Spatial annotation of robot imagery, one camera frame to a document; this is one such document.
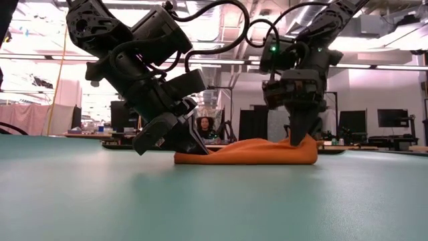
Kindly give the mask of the orange towel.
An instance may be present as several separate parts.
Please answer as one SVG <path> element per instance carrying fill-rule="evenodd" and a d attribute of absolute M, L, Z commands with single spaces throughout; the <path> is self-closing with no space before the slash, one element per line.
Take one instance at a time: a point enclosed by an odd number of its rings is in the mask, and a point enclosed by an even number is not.
<path fill-rule="evenodd" d="M 175 153 L 174 162 L 196 165 L 311 165 L 317 161 L 319 144 L 309 135 L 295 147 L 289 139 L 277 143 L 247 139 L 207 155 Z"/>

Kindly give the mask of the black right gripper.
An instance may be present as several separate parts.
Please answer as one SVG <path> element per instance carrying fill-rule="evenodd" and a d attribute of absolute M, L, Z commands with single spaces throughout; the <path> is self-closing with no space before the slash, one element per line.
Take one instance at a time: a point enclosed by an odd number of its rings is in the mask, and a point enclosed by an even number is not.
<path fill-rule="evenodd" d="M 290 115 L 290 144 L 299 145 L 306 135 L 314 137 L 322 129 L 319 112 L 326 110 L 326 78 L 316 70 L 286 70 L 280 78 L 284 106 Z"/>

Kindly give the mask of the black computer monitor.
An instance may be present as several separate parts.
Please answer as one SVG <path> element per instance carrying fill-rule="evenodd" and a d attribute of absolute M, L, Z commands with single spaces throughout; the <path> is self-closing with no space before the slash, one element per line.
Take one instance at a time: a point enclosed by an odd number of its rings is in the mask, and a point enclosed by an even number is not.
<path fill-rule="evenodd" d="M 338 128 L 340 131 L 349 130 L 352 133 L 366 132 L 365 110 L 344 110 L 340 112 Z"/>
<path fill-rule="evenodd" d="M 407 109 L 378 109 L 379 127 L 409 127 Z"/>
<path fill-rule="evenodd" d="M 123 133 L 125 128 L 137 128 L 139 115 L 132 108 L 128 108 L 125 101 L 111 101 L 110 113 L 114 131 Z"/>

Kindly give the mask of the person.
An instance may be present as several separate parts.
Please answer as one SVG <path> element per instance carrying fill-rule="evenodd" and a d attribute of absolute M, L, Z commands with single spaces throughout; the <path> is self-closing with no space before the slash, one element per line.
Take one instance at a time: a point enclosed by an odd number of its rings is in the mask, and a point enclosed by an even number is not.
<path fill-rule="evenodd" d="M 215 120 L 210 116 L 201 116 L 197 118 L 197 131 L 203 139 L 215 139 L 217 137 L 214 129 Z"/>

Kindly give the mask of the long ceiling light bar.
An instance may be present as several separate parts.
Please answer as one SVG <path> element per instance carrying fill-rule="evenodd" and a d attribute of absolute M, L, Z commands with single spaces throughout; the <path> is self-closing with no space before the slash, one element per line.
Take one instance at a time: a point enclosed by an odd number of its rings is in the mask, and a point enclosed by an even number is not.
<path fill-rule="evenodd" d="M 0 59 L 11 60 L 46 60 L 46 61 L 72 61 L 72 62 L 95 62 L 94 56 L 56 56 L 37 54 L 0 54 Z M 205 65 L 237 65 L 237 66 L 259 66 L 256 60 L 223 60 L 223 59 L 190 59 L 190 64 Z M 428 72 L 428 66 L 408 66 L 408 65 L 370 65 L 370 64 L 337 64 L 332 68 L 338 69 L 363 69 L 363 70 L 397 70 Z"/>

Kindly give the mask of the silver ventilation duct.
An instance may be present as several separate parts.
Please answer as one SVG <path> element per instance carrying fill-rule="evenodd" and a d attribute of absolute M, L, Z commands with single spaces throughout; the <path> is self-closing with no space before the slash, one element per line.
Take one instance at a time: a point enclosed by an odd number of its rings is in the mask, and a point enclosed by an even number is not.
<path fill-rule="evenodd" d="M 189 14 L 193 15 L 214 0 L 190 0 L 186 2 Z M 221 23 L 221 6 L 216 6 L 204 14 L 189 22 L 191 41 L 195 50 L 211 50 L 223 46 L 218 44 Z M 204 81 L 207 86 L 214 86 L 217 69 L 220 65 L 214 64 L 191 64 L 191 68 L 198 68 L 203 72 Z"/>

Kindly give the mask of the black desk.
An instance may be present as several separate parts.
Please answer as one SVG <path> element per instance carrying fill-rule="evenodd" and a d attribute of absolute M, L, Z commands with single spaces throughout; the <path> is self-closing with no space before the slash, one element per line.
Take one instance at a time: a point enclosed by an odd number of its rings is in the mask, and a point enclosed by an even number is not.
<path fill-rule="evenodd" d="M 368 144 L 378 148 L 387 148 L 390 151 L 408 151 L 410 146 L 417 145 L 419 139 L 410 134 L 372 136 L 368 138 Z"/>

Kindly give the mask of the black partition panel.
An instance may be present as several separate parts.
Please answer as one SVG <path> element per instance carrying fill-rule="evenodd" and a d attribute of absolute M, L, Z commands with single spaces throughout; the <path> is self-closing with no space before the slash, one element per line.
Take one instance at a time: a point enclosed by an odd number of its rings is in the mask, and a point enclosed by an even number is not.
<path fill-rule="evenodd" d="M 240 110 L 239 140 L 268 138 L 268 108 L 253 105 L 250 110 Z"/>

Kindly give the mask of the pink curtain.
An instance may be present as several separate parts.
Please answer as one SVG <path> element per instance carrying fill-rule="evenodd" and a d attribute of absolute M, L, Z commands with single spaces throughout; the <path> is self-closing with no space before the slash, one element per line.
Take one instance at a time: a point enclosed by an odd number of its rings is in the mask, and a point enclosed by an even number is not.
<path fill-rule="evenodd" d="M 71 129 L 74 107 L 56 104 L 0 105 L 0 122 L 13 125 L 28 135 L 62 135 Z"/>

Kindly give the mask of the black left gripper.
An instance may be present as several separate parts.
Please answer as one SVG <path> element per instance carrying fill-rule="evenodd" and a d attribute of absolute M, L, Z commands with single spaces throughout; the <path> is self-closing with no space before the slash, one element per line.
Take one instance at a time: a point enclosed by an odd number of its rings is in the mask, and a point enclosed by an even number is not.
<path fill-rule="evenodd" d="M 118 61 L 117 70 L 111 67 L 108 56 L 88 62 L 85 79 L 107 80 L 125 99 L 126 106 L 146 122 L 132 140 L 133 149 L 142 155 L 159 144 L 166 151 L 207 155 L 209 150 L 195 125 L 193 111 L 197 103 L 189 97 L 207 88 L 202 71 L 191 70 L 164 81 L 144 73 L 128 57 L 121 56 Z"/>

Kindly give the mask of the wooden room table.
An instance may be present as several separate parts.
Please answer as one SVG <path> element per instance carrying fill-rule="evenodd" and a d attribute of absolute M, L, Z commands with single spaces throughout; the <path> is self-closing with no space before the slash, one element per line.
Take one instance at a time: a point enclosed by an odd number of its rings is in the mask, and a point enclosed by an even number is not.
<path fill-rule="evenodd" d="M 322 145 L 318 150 L 334 150 L 334 151 L 347 151 L 347 150 L 360 150 L 360 151 L 377 151 L 378 147 L 371 146 L 358 146 L 358 145 Z"/>

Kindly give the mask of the green table mat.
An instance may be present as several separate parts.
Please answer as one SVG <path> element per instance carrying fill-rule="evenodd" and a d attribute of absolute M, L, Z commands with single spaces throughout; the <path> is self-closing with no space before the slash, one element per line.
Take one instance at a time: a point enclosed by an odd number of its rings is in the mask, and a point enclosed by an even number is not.
<path fill-rule="evenodd" d="M 428 157 L 177 165 L 171 152 L 0 135 L 0 241 L 428 241 Z"/>

